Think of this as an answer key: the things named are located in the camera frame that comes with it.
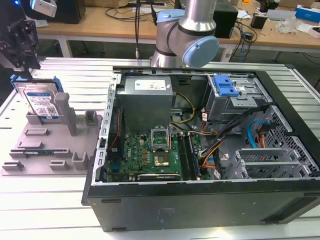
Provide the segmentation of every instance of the green circuit board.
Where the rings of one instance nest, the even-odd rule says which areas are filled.
[[[197,154],[201,149],[201,139],[198,135],[193,135],[191,139],[193,149]],[[165,140],[161,139],[161,136],[156,136],[156,142],[165,143]],[[183,180],[177,135],[171,136],[170,144],[169,152],[153,152],[150,134],[127,134],[119,173],[179,174]]]

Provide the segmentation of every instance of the white box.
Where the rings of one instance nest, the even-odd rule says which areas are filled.
[[[314,29],[320,30],[320,27],[316,26],[316,27],[310,28],[309,31],[308,31],[308,34],[310,34],[312,37],[314,37],[316,39],[320,39],[320,32],[316,31]]]

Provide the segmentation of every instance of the power supply label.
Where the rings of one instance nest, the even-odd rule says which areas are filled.
[[[135,80],[134,82],[134,89],[135,90],[166,90],[166,81],[138,79],[138,80]]]

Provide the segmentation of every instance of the motherboard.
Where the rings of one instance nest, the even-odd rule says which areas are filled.
[[[168,143],[169,150],[153,150],[152,143]],[[199,135],[171,134],[127,134],[124,140],[123,158],[111,162],[108,177],[112,182],[182,181],[196,180],[200,176],[198,163],[199,151],[202,150]]]

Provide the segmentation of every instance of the ram slot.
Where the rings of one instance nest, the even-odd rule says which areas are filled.
[[[189,168],[189,176],[191,180],[196,180],[196,173],[195,173],[195,166],[194,166],[194,150],[193,146],[191,144],[190,136],[185,136],[184,137],[184,149],[186,152],[186,159],[187,159],[187,164]]]
[[[180,164],[181,164],[181,171],[182,171],[182,178],[184,180],[190,180],[190,172],[188,168],[188,160],[184,145],[184,139],[182,136],[177,136],[178,140],[178,150],[179,150],[179,157],[180,157]]]

